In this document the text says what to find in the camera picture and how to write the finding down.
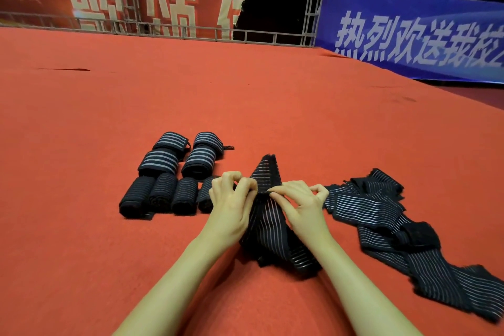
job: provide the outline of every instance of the fabric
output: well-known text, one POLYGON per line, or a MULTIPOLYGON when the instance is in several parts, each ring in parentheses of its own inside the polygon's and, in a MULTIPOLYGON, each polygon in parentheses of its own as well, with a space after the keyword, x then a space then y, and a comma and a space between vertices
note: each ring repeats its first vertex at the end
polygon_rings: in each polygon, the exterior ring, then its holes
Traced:
POLYGON ((282 181, 274 155, 265 155, 251 175, 257 180, 258 194, 250 212, 249 227, 240 244, 260 266, 278 264, 310 277, 320 265, 285 221, 281 207, 269 197, 268 189, 282 181))
POLYGON ((161 174, 149 195, 149 205, 154 212, 171 212, 171 201, 175 194, 178 179, 172 173, 161 174))
POLYGON ((196 203, 198 204, 199 211, 204 213, 210 213, 214 208, 214 204, 210 199, 209 191, 212 188, 212 181, 218 178, 217 176, 210 176, 203 181, 201 185, 201 189, 198 192, 198 198, 196 199, 196 203))
POLYGON ((150 221, 154 212, 149 210, 148 197, 154 186, 155 178, 137 177, 119 203, 119 213, 128 219, 146 219, 150 221))
POLYGON ((161 173, 175 174, 179 167, 177 154, 172 149, 158 148, 148 152, 140 166, 139 176, 158 177, 161 173))
POLYGON ((403 186, 379 169, 331 185, 324 206, 337 221, 357 226, 362 251, 411 277, 414 291, 489 321, 504 313, 504 282, 481 265, 457 267, 441 253, 426 222, 413 222, 398 202, 403 186))
POLYGON ((211 132, 198 133, 192 152, 182 167, 182 176, 202 181, 212 175, 215 160, 224 154, 224 145, 211 132))
POLYGON ((196 214, 196 195, 198 194, 198 181, 194 178, 182 178, 177 185, 171 211, 175 215, 189 216, 196 214))
POLYGON ((166 132, 156 142, 152 150, 159 148, 167 148, 173 150, 178 160, 182 161, 184 159, 184 156, 186 155, 186 152, 191 149, 191 144, 189 144, 189 140, 181 134, 166 132))

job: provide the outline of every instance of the right hand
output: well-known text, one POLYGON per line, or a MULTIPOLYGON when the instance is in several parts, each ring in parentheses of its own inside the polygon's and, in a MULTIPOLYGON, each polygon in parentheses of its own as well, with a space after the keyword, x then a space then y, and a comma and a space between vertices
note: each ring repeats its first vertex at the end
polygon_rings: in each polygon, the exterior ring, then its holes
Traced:
POLYGON ((308 187, 304 181, 290 181, 272 187, 268 191, 270 197, 280 205, 289 219, 293 231, 309 249, 326 239, 332 239, 322 211, 324 201, 329 195, 324 186, 308 187), (296 202, 297 208, 294 208, 283 195, 296 202))

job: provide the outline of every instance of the orange carpet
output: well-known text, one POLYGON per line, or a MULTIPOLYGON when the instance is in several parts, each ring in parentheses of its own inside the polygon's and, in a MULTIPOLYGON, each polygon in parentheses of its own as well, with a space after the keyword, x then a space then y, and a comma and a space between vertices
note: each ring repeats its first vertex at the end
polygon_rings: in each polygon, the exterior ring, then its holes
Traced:
MULTIPOLYGON (((314 49, 0 29, 0 334, 107 335, 170 268, 206 216, 128 221, 117 204, 168 130, 234 145, 216 173, 267 153, 283 180, 338 183, 379 167, 450 263, 504 279, 504 111, 314 49), (89 71, 57 70, 82 68, 89 71)), ((332 234, 425 335, 503 325, 423 299, 332 234)), ((327 277, 260 269, 237 248, 206 277, 184 334, 349 335, 327 277)))

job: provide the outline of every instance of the blue banner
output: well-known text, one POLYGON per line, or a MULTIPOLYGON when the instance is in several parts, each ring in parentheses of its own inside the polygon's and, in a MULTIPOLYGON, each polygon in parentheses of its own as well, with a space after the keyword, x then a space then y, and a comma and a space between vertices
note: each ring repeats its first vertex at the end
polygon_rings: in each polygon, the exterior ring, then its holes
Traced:
POLYGON ((504 83, 504 4, 323 0, 316 45, 410 78, 504 83))

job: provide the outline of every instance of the left hand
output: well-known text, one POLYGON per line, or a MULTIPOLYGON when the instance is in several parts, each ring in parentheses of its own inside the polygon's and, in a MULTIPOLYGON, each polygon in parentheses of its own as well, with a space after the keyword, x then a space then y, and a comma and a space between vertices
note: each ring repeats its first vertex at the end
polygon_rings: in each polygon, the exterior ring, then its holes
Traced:
POLYGON ((209 191, 214 205, 200 239, 223 253, 240 240, 249 226, 249 215, 257 195, 257 181, 240 172, 225 172, 212 181, 209 191))

